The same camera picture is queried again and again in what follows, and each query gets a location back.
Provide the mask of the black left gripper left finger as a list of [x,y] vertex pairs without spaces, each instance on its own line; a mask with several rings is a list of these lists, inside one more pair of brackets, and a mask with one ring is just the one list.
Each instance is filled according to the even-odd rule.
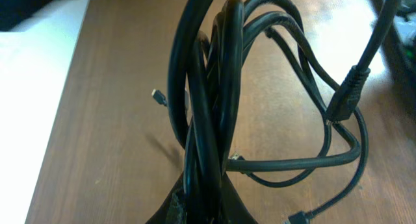
[[180,174],[160,208],[146,224],[186,224],[187,196],[183,173]]

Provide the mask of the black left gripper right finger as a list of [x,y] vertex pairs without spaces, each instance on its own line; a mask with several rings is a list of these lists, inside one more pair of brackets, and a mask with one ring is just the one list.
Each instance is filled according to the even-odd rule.
[[230,178],[225,173],[222,177],[222,223],[226,224],[256,224],[257,221],[249,213],[239,197]]

